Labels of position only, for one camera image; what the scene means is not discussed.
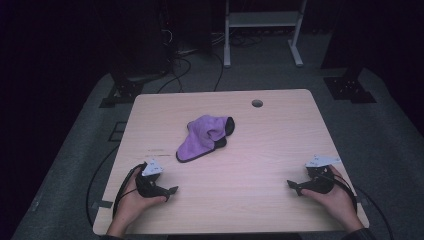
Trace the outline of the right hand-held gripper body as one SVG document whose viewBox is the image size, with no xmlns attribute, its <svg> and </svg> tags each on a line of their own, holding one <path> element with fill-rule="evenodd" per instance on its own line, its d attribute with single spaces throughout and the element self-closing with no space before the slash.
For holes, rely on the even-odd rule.
<svg viewBox="0 0 424 240">
<path fill-rule="evenodd" d="M 340 158 L 314 155 L 305 164 L 310 180 L 301 183 L 300 189 L 307 189 L 321 194 L 329 193 L 335 184 L 334 172 L 330 169 L 330 166 L 340 162 Z"/>
</svg>

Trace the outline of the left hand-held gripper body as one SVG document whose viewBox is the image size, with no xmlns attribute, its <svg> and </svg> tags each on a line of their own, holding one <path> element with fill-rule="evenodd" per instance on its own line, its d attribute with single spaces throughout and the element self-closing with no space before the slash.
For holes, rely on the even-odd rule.
<svg viewBox="0 0 424 240">
<path fill-rule="evenodd" d="M 136 187 L 138 193 L 144 198 L 153 198 L 158 196 L 171 195 L 168 189 L 162 188 L 156 184 L 156 180 L 163 172 L 159 163 L 152 159 L 144 162 L 140 166 L 140 172 L 136 176 Z"/>
</svg>

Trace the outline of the purple microfiber cloth black trim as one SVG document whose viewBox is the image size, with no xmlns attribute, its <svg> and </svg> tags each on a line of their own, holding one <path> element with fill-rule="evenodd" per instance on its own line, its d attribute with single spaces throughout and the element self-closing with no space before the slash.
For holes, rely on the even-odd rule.
<svg viewBox="0 0 424 240">
<path fill-rule="evenodd" d="M 235 130 L 232 117 L 204 115 L 187 124 L 188 135 L 176 152 L 181 163 L 190 162 L 227 145 Z"/>
</svg>

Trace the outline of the person's left hand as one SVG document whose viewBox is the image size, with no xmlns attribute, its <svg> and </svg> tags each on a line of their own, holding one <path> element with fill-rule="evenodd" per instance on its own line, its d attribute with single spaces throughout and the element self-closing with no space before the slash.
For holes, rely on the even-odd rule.
<svg viewBox="0 0 424 240">
<path fill-rule="evenodd" d="M 138 193 L 136 177 L 139 172 L 140 169 L 136 168 L 129 178 L 113 217 L 112 225 L 123 231 L 140 217 L 145 210 L 166 201 L 164 196 L 145 198 Z"/>
</svg>

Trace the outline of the person's right hand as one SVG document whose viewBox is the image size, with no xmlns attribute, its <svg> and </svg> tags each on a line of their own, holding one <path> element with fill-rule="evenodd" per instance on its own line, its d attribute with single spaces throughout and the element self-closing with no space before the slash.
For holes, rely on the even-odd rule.
<svg viewBox="0 0 424 240">
<path fill-rule="evenodd" d="M 364 227 L 357 216 L 349 194 L 340 186 L 335 185 L 327 194 L 308 189 L 303 189 L 301 193 L 320 203 L 348 234 Z"/>
</svg>

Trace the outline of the black stand base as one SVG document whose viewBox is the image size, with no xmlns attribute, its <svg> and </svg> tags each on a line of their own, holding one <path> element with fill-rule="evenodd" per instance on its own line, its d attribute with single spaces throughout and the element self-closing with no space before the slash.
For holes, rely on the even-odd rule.
<svg viewBox="0 0 424 240">
<path fill-rule="evenodd" d="M 131 104 L 136 97 L 141 94 L 144 85 L 163 78 L 167 71 L 156 73 L 125 72 L 124 70 L 113 69 L 110 75 L 113 86 L 109 94 L 102 99 L 100 108 L 113 108 L 117 104 Z"/>
<path fill-rule="evenodd" d="M 349 67 L 342 76 L 325 77 L 324 82 L 335 100 L 349 100 L 354 104 L 375 103 L 372 94 L 359 81 L 362 67 Z"/>
</svg>

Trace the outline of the white metal stand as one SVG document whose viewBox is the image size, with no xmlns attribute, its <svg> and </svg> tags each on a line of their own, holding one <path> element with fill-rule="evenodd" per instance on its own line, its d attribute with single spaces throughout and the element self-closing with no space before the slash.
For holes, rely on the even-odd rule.
<svg viewBox="0 0 424 240">
<path fill-rule="evenodd" d="M 293 27 L 294 33 L 288 40 L 294 63 L 297 67 L 304 65 L 297 48 L 297 42 L 306 10 L 307 0 L 301 0 L 297 11 L 278 12 L 231 12 L 230 0 L 226 0 L 223 66 L 231 66 L 230 30 L 233 28 L 270 28 Z"/>
</svg>

